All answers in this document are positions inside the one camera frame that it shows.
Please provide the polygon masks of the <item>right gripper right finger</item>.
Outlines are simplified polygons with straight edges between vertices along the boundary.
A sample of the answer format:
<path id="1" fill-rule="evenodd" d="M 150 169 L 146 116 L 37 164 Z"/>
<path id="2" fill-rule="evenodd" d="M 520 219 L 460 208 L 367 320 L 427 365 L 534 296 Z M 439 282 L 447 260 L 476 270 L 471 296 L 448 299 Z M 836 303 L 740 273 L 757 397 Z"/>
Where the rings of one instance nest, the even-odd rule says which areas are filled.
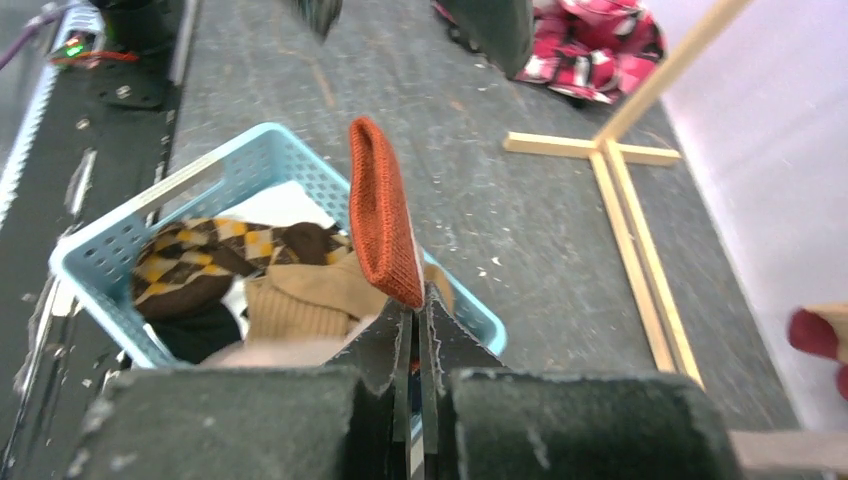
<path id="1" fill-rule="evenodd" d="M 428 479 L 738 479 L 719 412 L 657 371 L 506 368 L 446 310 L 419 314 Z"/>

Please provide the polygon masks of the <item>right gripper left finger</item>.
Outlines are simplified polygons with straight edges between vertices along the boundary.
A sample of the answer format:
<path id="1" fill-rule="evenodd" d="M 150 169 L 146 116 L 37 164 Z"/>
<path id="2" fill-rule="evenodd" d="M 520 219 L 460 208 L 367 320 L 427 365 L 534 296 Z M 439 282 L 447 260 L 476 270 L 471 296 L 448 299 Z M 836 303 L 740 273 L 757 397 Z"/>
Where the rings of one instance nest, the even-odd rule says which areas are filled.
<path id="1" fill-rule="evenodd" d="M 405 479 L 411 310 L 389 302 L 320 367 L 124 372 L 70 479 Z"/>

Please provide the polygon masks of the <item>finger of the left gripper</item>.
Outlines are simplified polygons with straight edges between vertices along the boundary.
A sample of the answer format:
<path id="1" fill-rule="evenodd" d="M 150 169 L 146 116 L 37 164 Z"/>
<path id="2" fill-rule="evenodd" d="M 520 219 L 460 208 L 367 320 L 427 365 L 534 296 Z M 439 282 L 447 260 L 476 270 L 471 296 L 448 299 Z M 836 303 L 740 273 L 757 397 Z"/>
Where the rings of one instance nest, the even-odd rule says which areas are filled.
<path id="1" fill-rule="evenodd" d="M 450 15 L 506 77 L 516 77 L 529 61 L 534 40 L 531 1 L 451 1 Z"/>
<path id="2" fill-rule="evenodd" d="M 326 40 L 338 21 L 342 0 L 286 0 L 294 18 L 299 20 L 318 40 Z"/>

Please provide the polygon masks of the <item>red white striped sock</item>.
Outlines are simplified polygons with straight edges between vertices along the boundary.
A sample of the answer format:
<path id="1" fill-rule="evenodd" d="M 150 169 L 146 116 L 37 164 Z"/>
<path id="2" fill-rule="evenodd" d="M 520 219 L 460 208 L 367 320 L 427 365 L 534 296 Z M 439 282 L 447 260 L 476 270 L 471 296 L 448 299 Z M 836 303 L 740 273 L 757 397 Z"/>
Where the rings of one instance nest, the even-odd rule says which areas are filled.
<path id="1" fill-rule="evenodd" d="M 352 252 L 366 280 L 387 295 L 387 301 L 419 309 L 425 300 L 427 264 L 415 240 L 393 147 L 367 117 L 351 123 L 349 141 Z M 203 364 L 213 368 L 319 365 L 350 345 L 377 316 L 363 319 L 343 339 L 246 340 L 213 354 Z"/>

